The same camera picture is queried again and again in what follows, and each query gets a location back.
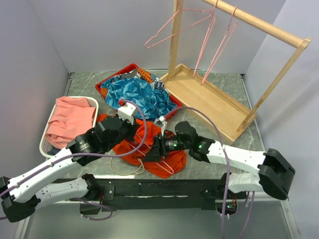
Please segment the orange drawstring shorts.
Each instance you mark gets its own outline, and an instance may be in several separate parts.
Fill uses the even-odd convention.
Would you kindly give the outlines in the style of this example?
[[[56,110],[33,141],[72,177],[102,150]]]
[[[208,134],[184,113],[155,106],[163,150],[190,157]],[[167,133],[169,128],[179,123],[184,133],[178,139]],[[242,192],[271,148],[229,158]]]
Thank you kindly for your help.
[[[141,119],[137,119],[137,123],[140,125],[134,141],[130,142],[123,140],[120,144],[113,148],[115,154],[124,154],[136,148],[137,145],[142,141],[144,136],[145,128],[144,122]],[[168,178],[171,175],[180,172],[186,165],[186,153],[183,150],[174,151],[169,153],[168,157],[161,158],[160,162],[145,162],[144,158],[149,152],[154,142],[154,137],[161,133],[161,129],[156,126],[153,122],[147,122],[147,137],[144,144],[136,152],[124,156],[121,159],[137,169],[133,172],[134,174],[141,174],[144,171],[148,171],[155,176],[160,178]]]

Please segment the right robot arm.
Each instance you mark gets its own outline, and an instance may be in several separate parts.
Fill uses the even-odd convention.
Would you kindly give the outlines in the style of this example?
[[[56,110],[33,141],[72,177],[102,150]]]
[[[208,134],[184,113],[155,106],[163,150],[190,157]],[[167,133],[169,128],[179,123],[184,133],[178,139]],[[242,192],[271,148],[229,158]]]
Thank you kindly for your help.
[[[286,200],[296,173],[276,149],[249,151],[222,145],[198,135],[187,121],[178,123],[171,136],[156,135],[144,162],[159,162],[169,153],[181,150],[188,150],[189,155],[200,162],[224,164],[243,170],[242,174],[229,173],[221,178],[218,193],[226,199],[235,193],[257,191]]]

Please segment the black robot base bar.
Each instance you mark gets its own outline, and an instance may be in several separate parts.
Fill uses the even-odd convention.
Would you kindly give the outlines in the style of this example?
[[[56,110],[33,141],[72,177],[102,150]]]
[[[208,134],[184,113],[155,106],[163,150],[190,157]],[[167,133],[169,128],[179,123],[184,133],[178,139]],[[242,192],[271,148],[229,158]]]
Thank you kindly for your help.
[[[91,201],[101,201],[114,211],[146,209],[215,210],[222,200],[224,180],[98,179]]]

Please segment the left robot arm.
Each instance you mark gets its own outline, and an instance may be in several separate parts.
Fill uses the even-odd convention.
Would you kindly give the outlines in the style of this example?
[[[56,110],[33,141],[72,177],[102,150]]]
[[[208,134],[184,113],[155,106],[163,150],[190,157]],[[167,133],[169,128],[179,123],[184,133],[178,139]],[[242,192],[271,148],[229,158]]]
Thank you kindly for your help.
[[[19,222],[40,208],[68,199],[101,208],[101,204],[92,202],[101,194],[93,174],[84,174],[65,183],[55,180],[72,169],[104,157],[123,140],[133,140],[139,126],[135,120],[106,117],[44,163],[14,178],[1,177],[0,197],[5,219]]]

